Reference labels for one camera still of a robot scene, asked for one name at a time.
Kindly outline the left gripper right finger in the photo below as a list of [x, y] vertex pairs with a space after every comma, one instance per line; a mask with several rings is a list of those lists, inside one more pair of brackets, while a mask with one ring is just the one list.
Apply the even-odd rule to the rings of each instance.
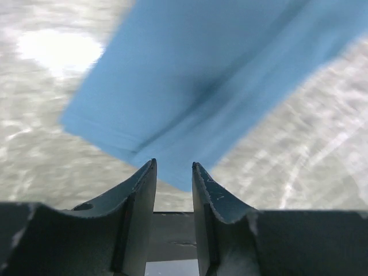
[[201, 275], [366, 275], [367, 213], [257, 210], [192, 166]]

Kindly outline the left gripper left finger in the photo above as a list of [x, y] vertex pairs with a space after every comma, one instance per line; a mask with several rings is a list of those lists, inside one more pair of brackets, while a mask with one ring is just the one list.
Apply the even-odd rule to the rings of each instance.
[[155, 160], [71, 210], [1, 203], [2, 275], [144, 275]]

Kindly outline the light blue tank top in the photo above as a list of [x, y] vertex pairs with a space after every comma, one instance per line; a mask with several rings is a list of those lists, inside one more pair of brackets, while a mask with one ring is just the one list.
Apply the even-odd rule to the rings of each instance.
[[191, 190], [268, 111], [367, 29], [366, 1], [137, 1], [64, 129]]

